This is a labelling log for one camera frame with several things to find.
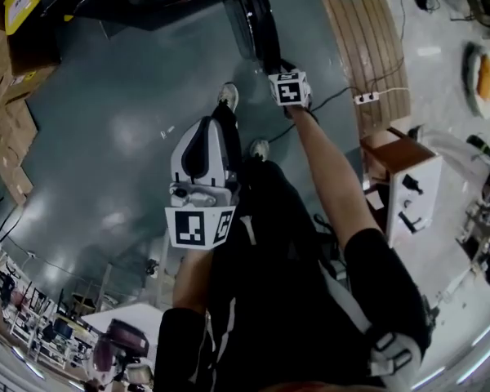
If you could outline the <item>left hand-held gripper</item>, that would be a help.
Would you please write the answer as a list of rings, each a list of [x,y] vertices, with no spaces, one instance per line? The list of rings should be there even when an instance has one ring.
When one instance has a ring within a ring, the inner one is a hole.
[[[225,140],[215,119],[202,117],[183,134],[171,156],[171,173],[171,205],[165,208],[171,245],[209,251],[225,243],[240,184],[226,171]],[[203,185],[189,177],[211,179]]]

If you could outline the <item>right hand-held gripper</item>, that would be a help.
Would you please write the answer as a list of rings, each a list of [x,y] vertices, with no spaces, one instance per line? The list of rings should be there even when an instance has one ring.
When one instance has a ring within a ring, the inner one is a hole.
[[[283,108],[286,118],[291,115],[289,106],[300,106],[308,109],[312,102],[312,90],[305,71],[281,59],[275,73],[269,74],[270,93],[277,106]]]

